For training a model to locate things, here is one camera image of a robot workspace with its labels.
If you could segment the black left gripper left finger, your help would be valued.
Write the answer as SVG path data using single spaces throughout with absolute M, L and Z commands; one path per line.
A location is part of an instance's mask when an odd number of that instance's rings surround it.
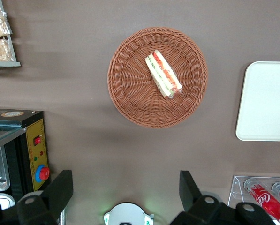
M 19 224 L 56 225 L 72 195 L 72 171 L 63 170 L 40 194 L 29 193 L 16 204 Z

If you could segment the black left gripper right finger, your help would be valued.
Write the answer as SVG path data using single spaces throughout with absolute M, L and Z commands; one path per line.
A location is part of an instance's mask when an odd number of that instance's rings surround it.
M 184 211 L 170 223 L 172 225 L 232 225 L 232 210 L 216 197 L 203 195 L 189 171 L 180 171 L 179 196 Z

